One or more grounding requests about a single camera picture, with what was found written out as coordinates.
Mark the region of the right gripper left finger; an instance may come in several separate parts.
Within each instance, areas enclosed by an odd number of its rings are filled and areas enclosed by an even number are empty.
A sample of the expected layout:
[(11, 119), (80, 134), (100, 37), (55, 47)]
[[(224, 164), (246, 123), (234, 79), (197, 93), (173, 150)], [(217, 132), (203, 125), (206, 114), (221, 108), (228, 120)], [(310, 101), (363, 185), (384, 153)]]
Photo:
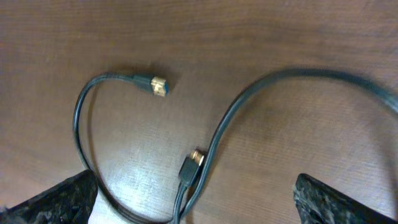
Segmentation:
[(98, 194), (91, 170), (84, 170), (12, 208), (1, 209), (1, 223), (87, 223)]

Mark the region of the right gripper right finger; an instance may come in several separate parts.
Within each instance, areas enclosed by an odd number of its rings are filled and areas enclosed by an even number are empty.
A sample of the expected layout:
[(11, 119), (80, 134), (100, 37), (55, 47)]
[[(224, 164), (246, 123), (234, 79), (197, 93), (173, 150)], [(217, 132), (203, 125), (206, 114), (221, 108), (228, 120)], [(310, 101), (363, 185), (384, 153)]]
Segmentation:
[(397, 223), (308, 174), (298, 175), (293, 193), (302, 223)]

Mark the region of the black USB cable thick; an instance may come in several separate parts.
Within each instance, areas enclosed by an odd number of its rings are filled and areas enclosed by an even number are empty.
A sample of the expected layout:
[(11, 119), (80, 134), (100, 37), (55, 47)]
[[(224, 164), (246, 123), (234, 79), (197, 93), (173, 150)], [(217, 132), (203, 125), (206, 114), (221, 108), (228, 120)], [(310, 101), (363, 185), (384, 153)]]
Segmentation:
[(331, 78), (356, 85), (366, 92), (373, 94), (394, 113), (397, 112), (397, 95), (371, 80), (350, 73), (315, 68), (290, 68), (272, 72), (261, 77), (245, 88), (231, 103), (213, 135), (207, 155), (203, 156), (201, 152), (193, 151), (185, 158), (178, 174), (180, 186), (174, 203), (172, 223), (179, 223), (199, 199), (213, 163), (218, 144), (237, 110), (259, 90), (279, 80), (293, 77)]

